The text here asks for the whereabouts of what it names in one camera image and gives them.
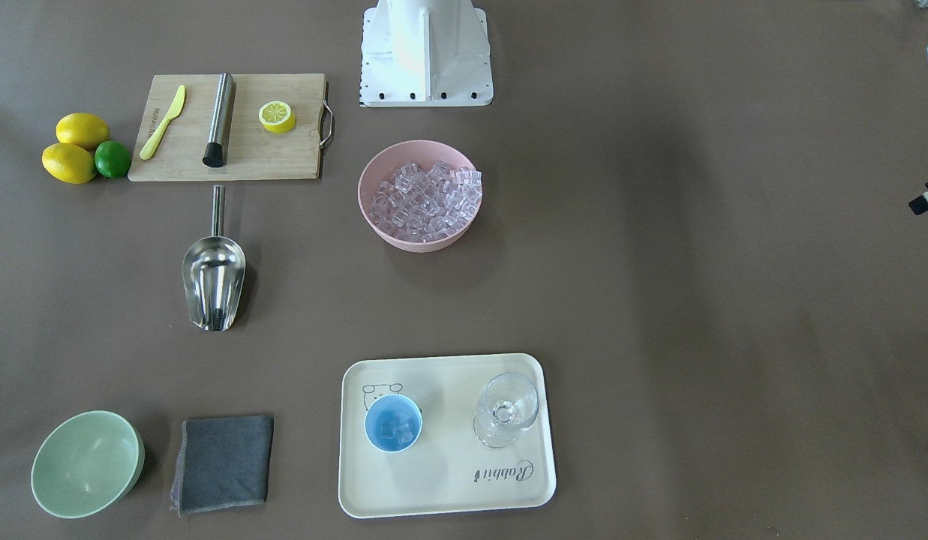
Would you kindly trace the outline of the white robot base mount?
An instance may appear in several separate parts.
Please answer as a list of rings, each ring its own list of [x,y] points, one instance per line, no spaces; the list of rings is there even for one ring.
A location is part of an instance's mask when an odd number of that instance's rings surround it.
[[[470,1],[379,1],[363,13],[363,107],[492,103],[487,15]]]

